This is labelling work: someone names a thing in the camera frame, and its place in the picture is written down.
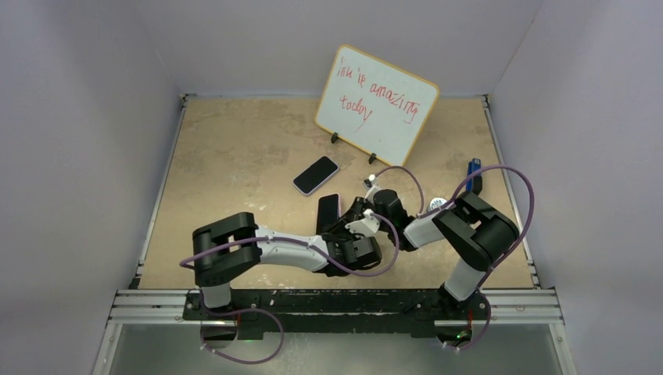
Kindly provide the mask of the black smartphone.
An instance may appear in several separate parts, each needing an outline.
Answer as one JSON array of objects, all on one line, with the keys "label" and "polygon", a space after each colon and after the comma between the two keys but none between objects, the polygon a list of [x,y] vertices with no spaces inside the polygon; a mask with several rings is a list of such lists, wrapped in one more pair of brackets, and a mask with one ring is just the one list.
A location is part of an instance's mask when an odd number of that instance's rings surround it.
[{"label": "black smartphone", "polygon": [[316,234],[323,234],[340,216],[340,195],[321,196],[317,202]]}]

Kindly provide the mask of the phone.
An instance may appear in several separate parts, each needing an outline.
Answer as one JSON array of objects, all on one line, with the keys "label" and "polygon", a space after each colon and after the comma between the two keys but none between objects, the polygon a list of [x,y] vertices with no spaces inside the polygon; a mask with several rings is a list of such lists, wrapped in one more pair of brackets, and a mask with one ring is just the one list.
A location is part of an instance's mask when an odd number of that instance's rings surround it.
[{"label": "phone", "polygon": [[322,156],[293,179],[293,186],[301,194],[309,196],[339,172],[339,165]]}]

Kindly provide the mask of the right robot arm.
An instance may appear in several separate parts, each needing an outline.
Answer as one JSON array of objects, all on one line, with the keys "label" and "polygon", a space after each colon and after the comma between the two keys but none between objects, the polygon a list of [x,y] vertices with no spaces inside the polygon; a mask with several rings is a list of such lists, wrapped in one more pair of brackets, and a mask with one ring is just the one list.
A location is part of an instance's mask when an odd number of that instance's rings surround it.
[{"label": "right robot arm", "polygon": [[451,207],[415,217],[407,213],[392,189],[357,197],[339,222],[351,234],[371,237],[379,231],[400,251],[412,252],[445,240],[460,260],[439,289],[439,307],[450,318],[466,312],[481,280],[520,238],[512,220],[471,191]]}]

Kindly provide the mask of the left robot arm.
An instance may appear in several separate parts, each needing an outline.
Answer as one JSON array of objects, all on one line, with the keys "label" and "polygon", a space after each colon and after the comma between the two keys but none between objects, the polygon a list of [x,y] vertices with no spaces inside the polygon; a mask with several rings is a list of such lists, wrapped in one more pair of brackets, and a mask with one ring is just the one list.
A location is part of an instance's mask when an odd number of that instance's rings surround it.
[{"label": "left robot arm", "polygon": [[291,266],[327,277],[367,273],[382,261],[375,239],[381,220],[367,209],[346,214],[324,233],[310,237],[271,230],[240,212],[192,233],[192,257],[181,266],[193,270],[203,293],[202,308],[215,320],[233,309],[231,282],[254,266]]}]

